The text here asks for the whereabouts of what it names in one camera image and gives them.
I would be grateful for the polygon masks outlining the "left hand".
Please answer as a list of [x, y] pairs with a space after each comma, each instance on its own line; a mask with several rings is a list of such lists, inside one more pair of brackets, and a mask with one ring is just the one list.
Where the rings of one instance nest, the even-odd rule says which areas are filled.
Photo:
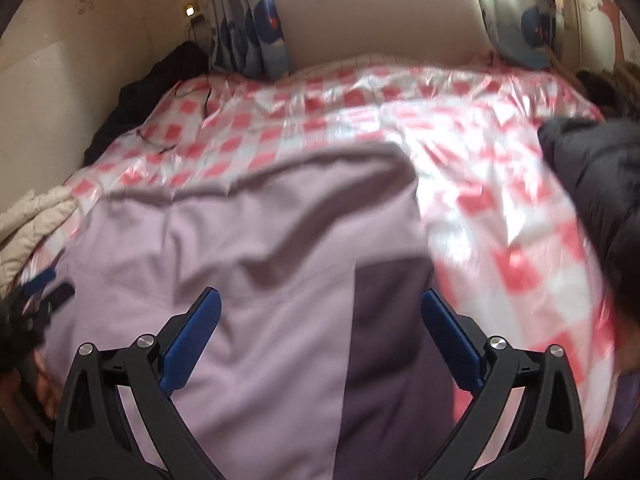
[[39, 350], [1, 373], [1, 413], [34, 455], [52, 442], [60, 395]]

